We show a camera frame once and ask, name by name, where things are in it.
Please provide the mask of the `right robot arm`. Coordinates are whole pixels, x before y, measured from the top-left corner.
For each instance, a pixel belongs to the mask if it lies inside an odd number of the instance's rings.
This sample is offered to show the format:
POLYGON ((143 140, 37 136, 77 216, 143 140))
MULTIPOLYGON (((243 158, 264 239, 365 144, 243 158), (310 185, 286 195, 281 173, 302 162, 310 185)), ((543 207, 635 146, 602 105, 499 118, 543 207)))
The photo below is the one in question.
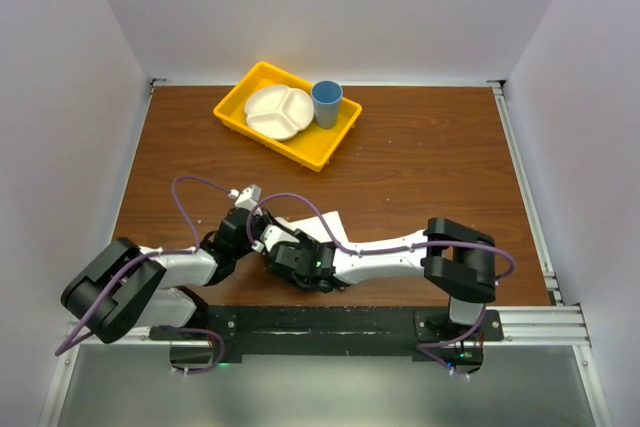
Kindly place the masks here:
POLYGON ((336 211, 290 223, 277 217, 255 246, 268 270, 302 290, 332 292, 381 278, 420 277, 449 296, 445 326, 459 340, 481 327, 495 300, 494 241, 447 219, 427 230, 364 243, 347 239, 336 211))

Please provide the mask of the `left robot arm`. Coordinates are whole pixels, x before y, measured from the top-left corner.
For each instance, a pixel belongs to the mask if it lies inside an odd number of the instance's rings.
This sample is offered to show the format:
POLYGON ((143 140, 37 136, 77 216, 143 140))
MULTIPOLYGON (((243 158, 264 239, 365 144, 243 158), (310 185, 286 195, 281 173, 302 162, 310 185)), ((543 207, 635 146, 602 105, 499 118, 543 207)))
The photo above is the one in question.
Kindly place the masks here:
POLYGON ((216 285, 252 251, 274 217, 233 208, 196 247, 143 248, 126 237, 109 244, 63 290, 62 306, 103 343, 138 326, 168 324, 185 339, 200 337, 207 315, 185 294, 186 286, 216 285))

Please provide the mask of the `white cloth napkin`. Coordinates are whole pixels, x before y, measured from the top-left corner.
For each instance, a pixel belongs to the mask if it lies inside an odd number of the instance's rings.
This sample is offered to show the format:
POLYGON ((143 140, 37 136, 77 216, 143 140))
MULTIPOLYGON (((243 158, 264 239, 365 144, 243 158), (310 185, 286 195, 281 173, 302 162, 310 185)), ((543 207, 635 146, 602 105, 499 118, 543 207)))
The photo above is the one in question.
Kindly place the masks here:
POLYGON ((277 217, 276 220, 290 230, 300 230, 309 237, 319 242, 334 242, 338 240, 341 244, 348 241, 342 219, 338 211, 331 211, 322 215, 322 220, 317 216, 312 216, 298 221, 289 221, 284 217, 277 217))

